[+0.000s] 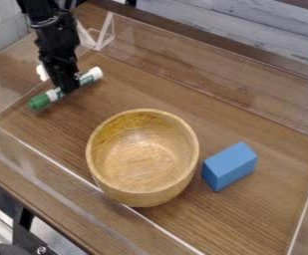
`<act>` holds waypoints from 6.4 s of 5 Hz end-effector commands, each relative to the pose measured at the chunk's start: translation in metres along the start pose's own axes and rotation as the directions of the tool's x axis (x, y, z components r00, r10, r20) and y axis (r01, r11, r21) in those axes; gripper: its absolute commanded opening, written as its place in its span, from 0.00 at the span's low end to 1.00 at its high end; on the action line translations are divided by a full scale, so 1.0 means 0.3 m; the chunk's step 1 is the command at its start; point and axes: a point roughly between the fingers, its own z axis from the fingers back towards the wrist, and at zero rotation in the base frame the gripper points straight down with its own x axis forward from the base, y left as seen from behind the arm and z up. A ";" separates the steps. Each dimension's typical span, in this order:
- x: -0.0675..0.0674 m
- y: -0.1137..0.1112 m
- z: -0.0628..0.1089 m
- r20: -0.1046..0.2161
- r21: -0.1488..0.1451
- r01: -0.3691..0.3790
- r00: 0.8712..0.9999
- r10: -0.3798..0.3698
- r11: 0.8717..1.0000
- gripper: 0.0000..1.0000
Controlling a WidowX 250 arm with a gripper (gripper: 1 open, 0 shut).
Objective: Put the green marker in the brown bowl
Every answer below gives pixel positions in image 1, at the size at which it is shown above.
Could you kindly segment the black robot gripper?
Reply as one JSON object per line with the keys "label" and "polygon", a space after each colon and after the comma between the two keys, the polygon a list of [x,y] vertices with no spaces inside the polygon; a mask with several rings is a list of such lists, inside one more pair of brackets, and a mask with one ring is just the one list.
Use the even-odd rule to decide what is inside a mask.
{"label": "black robot gripper", "polygon": [[54,86],[63,88],[63,92],[69,94],[79,87],[75,50],[81,40],[75,16],[59,6],[57,0],[17,0],[17,3],[37,32],[35,45],[49,77]]}

